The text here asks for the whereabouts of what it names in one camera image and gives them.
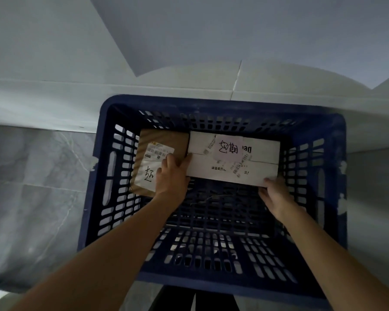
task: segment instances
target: hand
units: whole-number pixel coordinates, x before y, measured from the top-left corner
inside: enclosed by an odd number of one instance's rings
[[[264,201],[265,205],[275,218],[280,222],[283,222],[284,214],[288,212],[291,207],[297,205],[288,192],[284,178],[278,177],[275,181],[265,178],[264,185],[267,188],[260,187],[258,189],[260,198]]]
[[[156,174],[155,198],[166,198],[177,208],[185,199],[190,177],[186,177],[187,168],[192,160],[192,153],[182,161],[180,166],[173,154],[168,154],[161,162]]]

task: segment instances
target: white box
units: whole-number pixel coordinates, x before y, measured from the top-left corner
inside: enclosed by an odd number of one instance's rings
[[[213,144],[216,134],[190,132],[188,152],[193,153],[192,162],[187,170],[190,177],[262,186],[265,177],[274,178],[278,173],[280,142],[243,138],[242,164],[235,162],[218,162],[213,158],[213,151],[218,144]]]

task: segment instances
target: forearm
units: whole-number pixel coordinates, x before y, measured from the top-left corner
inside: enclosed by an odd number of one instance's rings
[[[296,204],[282,222],[334,310],[389,310],[389,288],[371,275]]]
[[[175,206],[154,198],[86,247],[13,310],[118,310]]]

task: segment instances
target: pink sticky note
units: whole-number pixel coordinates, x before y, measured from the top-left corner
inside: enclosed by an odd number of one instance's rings
[[[217,134],[213,146],[213,158],[228,162],[241,162],[243,144],[244,138],[242,136]]]

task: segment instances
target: basket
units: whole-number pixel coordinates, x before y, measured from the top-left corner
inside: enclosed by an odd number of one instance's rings
[[[128,192],[144,128],[280,141],[280,172],[296,202],[347,248],[341,115],[315,106],[117,95],[101,107],[93,153],[98,163],[89,175],[78,250],[150,200]],[[193,178],[138,279],[328,307],[285,227],[269,213],[257,188],[241,184]]]

